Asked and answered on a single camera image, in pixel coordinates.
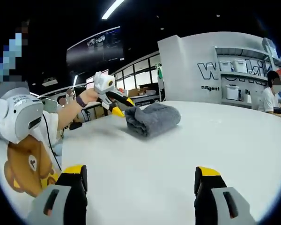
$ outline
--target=gray towel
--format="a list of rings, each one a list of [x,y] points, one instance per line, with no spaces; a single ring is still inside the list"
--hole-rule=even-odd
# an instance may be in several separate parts
[[[153,103],[144,110],[132,107],[125,110],[128,128],[144,137],[157,136],[174,126],[181,119],[180,113],[172,106]]]

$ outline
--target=white counter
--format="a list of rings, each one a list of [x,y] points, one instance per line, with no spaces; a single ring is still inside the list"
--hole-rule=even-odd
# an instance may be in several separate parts
[[[199,165],[219,171],[260,220],[281,191],[281,118],[250,109],[164,102],[180,124],[153,139],[107,116],[66,131],[63,169],[88,169],[87,223],[195,224],[194,175]]]

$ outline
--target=person's arm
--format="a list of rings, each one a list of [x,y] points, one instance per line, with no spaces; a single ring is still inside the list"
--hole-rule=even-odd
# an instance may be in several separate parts
[[[276,113],[274,113],[273,111],[269,111],[269,112],[267,112],[267,113],[272,114],[272,115],[275,115],[275,116],[281,117],[281,114],[276,114]]]
[[[98,98],[98,94],[94,91],[94,89],[88,89],[81,93],[80,97],[82,101],[87,104],[89,102],[95,102]],[[57,130],[63,129],[72,122],[81,109],[82,107],[76,101],[72,101],[65,108],[58,111]]]

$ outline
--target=white box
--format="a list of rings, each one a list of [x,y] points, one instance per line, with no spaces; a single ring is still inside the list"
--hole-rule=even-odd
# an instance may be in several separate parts
[[[227,88],[227,97],[226,97],[226,99],[238,100],[238,90],[239,90],[239,87],[226,85],[226,88]]]
[[[239,73],[248,73],[247,63],[244,60],[233,60],[234,71]]]
[[[220,69],[222,72],[231,72],[231,61],[219,61]]]

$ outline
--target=brown teddy bear graphic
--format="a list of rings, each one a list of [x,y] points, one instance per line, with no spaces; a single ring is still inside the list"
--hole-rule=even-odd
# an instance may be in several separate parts
[[[4,174],[13,190],[32,197],[58,178],[44,144],[31,135],[18,144],[8,144]]]

